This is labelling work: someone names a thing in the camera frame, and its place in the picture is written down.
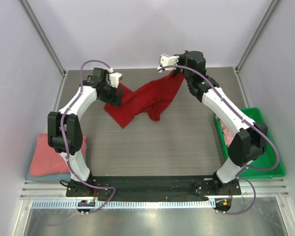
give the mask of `white backdrop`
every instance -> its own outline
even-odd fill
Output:
[[[184,50],[203,51],[210,67],[236,66],[270,2],[29,0],[65,69],[89,59],[151,68]]]
[[[241,70],[251,106],[259,107],[286,169],[295,206],[295,0],[283,0]]]
[[[19,198],[61,75],[16,0],[0,1],[0,236],[12,235]]]

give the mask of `white ruler strip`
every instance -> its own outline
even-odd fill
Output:
[[[79,209],[81,200],[34,200],[31,209]],[[100,207],[104,202],[96,201],[95,208]],[[204,202],[108,202],[103,209],[168,209],[168,208],[211,208],[215,207],[215,200],[209,199]]]

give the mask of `blue cloth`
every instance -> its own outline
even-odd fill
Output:
[[[85,146],[85,158],[86,158],[87,146]],[[71,174],[70,173],[62,173],[62,174],[54,174],[54,175],[46,175],[46,176],[31,176],[30,170],[26,176],[26,179],[29,181],[35,182],[50,182],[50,181],[70,181]]]

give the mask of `gray floor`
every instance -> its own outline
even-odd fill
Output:
[[[232,211],[251,198],[233,199]],[[32,210],[25,236],[287,236],[276,198],[258,198],[243,215],[213,209],[103,210],[89,216],[75,209]]]
[[[131,90],[166,75],[155,69],[118,72]],[[231,68],[211,68],[208,74],[237,106],[243,107]],[[69,102],[78,85],[79,72],[69,71],[59,108]],[[103,107],[101,101],[94,102],[80,121],[88,137],[87,164],[94,175],[210,175],[221,166],[213,112],[189,93],[185,81],[158,122],[140,114],[122,129]]]

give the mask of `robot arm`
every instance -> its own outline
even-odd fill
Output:
[[[208,106],[229,128],[234,139],[228,148],[229,158],[223,166],[213,174],[213,185],[218,192],[225,192],[234,182],[237,175],[245,165],[250,164],[266,151],[266,140],[254,131],[243,120],[248,121],[267,135],[267,126],[263,123],[255,123],[247,117],[225,95],[219,84],[207,75],[206,60],[201,52],[186,51],[181,55],[160,57],[160,67],[186,66],[196,70],[213,85],[212,88],[202,77],[186,69],[168,67],[165,70],[175,70],[174,73],[182,72],[187,81],[190,93],[200,102]]]
[[[88,76],[87,80],[83,81],[83,90],[81,91],[79,88],[67,105],[58,112],[50,112],[48,115],[48,145],[53,147],[66,160],[67,153],[60,130],[60,119],[70,104],[76,100],[65,116],[64,129],[70,150],[68,161],[75,173],[85,182],[91,182],[92,174],[86,166],[81,152],[83,135],[79,120],[91,103],[97,99],[105,103],[120,106],[122,89],[118,93],[117,89],[121,79],[122,75],[120,73],[114,73],[111,70],[102,68],[94,68],[93,74]],[[71,173],[71,179],[79,182],[73,173]]]

